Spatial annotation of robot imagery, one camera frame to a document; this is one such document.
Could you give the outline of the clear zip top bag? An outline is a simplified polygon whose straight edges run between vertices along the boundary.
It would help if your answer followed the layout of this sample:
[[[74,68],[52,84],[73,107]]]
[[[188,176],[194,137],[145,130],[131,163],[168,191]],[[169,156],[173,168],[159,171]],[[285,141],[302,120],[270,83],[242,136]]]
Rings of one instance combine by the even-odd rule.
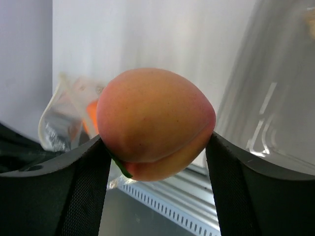
[[[38,124],[41,146],[49,151],[70,151],[92,139],[84,131],[82,121],[87,122],[89,129],[93,128],[86,107],[98,100],[106,85],[105,81],[60,73]]]

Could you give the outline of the orange fruit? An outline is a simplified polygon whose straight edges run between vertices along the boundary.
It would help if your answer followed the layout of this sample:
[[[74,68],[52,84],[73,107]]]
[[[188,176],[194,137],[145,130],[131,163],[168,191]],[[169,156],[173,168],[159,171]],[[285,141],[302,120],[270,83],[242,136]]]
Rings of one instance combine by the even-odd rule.
[[[89,117],[89,123],[92,124],[93,128],[89,129],[87,126],[87,122],[85,120],[82,121],[83,129],[88,134],[89,137],[93,138],[99,134],[97,121],[96,121],[96,107],[97,107],[98,100],[92,101],[86,107],[86,113]]]

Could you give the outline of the peach fruit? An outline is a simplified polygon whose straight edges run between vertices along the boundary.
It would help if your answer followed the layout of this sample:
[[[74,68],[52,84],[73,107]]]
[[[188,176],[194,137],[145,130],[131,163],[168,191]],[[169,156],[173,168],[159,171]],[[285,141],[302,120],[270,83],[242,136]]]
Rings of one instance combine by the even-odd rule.
[[[111,80],[97,104],[99,135],[133,180],[158,181],[186,168],[206,147],[216,114],[203,92],[158,68]]]

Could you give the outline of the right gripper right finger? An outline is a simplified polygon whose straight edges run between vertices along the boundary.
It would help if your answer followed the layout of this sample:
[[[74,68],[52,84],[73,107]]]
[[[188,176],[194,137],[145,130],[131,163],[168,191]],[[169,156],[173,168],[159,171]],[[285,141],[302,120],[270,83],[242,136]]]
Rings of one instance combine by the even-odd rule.
[[[272,164],[217,133],[206,158],[223,236],[314,235],[314,176]]]

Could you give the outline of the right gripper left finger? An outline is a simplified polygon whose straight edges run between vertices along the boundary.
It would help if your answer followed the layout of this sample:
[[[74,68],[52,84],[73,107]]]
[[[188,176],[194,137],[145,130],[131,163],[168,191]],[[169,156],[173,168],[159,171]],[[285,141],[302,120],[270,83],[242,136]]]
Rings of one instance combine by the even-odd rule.
[[[3,236],[96,236],[111,158],[99,137],[0,176]]]

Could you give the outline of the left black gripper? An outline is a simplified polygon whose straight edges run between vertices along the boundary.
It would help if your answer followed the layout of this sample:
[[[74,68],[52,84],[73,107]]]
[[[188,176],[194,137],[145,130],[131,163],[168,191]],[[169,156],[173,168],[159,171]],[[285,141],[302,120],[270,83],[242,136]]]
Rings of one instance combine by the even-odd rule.
[[[44,150],[39,143],[24,137],[3,124],[0,125],[1,173],[24,171],[63,153],[63,151]]]

